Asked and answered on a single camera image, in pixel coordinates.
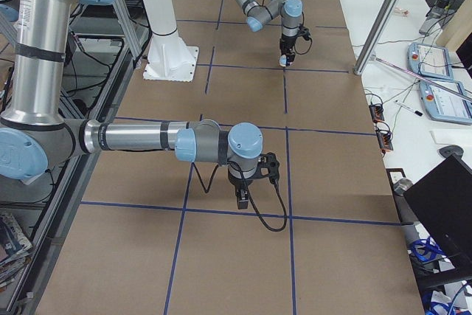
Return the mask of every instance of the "black mouse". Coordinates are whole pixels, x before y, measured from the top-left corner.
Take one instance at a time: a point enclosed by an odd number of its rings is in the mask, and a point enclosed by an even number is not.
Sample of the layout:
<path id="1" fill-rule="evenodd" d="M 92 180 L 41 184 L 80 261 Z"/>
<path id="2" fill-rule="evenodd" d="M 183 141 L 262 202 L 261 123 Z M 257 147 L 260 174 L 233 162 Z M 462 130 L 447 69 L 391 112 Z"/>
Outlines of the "black mouse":
<path id="1" fill-rule="evenodd" d="M 448 145 L 447 147 L 441 148 L 438 151 L 445 158 L 448 158 L 452 154 L 456 154 L 459 158 L 462 158 L 464 155 L 464 149 L 458 145 Z"/>

